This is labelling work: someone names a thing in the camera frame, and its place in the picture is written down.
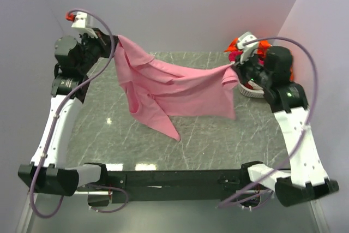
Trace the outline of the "light pink t shirt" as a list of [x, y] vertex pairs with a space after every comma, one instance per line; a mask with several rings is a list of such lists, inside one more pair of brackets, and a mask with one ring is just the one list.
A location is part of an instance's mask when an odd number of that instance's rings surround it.
[[131, 116], [176, 141], [171, 116], [236, 117], [232, 90], [238, 77], [229, 64], [195, 69], [167, 63], [119, 35], [115, 66]]

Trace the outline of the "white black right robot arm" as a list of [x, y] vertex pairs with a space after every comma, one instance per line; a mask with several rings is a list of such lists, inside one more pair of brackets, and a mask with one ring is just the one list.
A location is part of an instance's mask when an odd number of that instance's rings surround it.
[[262, 163], [250, 164], [239, 175], [241, 186], [251, 189], [259, 183], [274, 191], [285, 207], [338, 192], [339, 184], [330, 179], [323, 168], [310, 124], [306, 121], [309, 104], [304, 88], [291, 80], [293, 56], [290, 50], [271, 46], [265, 49], [263, 56], [260, 60], [256, 47], [244, 47], [232, 67], [240, 82], [251, 81], [263, 89], [284, 137], [290, 173]]

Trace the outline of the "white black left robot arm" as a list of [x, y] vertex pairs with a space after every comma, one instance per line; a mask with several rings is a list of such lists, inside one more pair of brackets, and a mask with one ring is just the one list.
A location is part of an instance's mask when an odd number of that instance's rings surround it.
[[99, 58], [113, 56], [118, 38], [93, 28], [77, 40], [64, 36], [55, 43], [54, 80], [49, 117], [40, 144], [27, 165], [20, 165], [18, 176], [30, 194], [72, 196], [82, 186], [96, 190], [108, 186], [106, 166], [87, 163], [66, 168], [67, 148], [77, 115], [85, 102], [92, 80], [88, 72]]

